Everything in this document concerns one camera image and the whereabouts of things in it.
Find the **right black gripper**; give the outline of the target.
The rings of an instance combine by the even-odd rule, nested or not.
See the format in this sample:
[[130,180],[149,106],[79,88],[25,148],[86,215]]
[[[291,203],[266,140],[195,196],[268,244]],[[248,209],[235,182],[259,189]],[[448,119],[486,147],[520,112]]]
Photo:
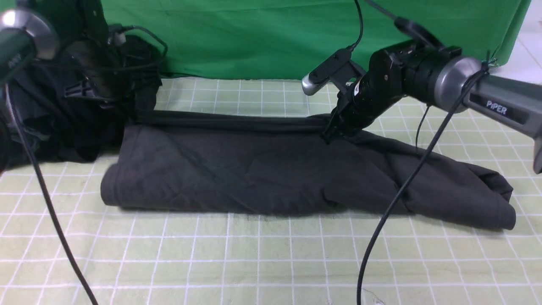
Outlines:
[[367,72],[358,64],[346,64],[330,79],[340,85],[340,91],[322,133],[325,142],[355,135],[403,97],[401,66],[395,64]]

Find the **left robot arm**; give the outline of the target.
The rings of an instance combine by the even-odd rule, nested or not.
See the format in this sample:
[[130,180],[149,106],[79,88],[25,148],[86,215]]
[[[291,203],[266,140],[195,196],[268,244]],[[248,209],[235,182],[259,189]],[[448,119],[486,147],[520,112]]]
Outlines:
[[18,0],[1,14],[1,83],[30,64],[79,71],[66,98],[116,102],[130,82],[110,39],[100,0]]

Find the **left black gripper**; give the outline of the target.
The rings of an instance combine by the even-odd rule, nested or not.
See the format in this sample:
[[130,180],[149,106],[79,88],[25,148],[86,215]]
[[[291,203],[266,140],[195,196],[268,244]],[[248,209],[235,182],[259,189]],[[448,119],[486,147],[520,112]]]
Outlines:
[[124,62],[114,47],[82,40],[67,51],[83,79],[64,88],[65,98],[118,102],[126,97],[127,76],[120,71]]

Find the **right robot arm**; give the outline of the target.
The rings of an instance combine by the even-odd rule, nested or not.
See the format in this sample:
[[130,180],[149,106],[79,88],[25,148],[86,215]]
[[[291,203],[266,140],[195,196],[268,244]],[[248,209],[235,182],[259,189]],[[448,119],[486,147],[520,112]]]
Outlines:
[[541,173],[541,86],[490,75],[486,63],[459,47],[405,41],[374,52],[368,71],[337,96],[324,141],[352,136],[403,97],[448,113],[469,108],[530,137],[534,172]]

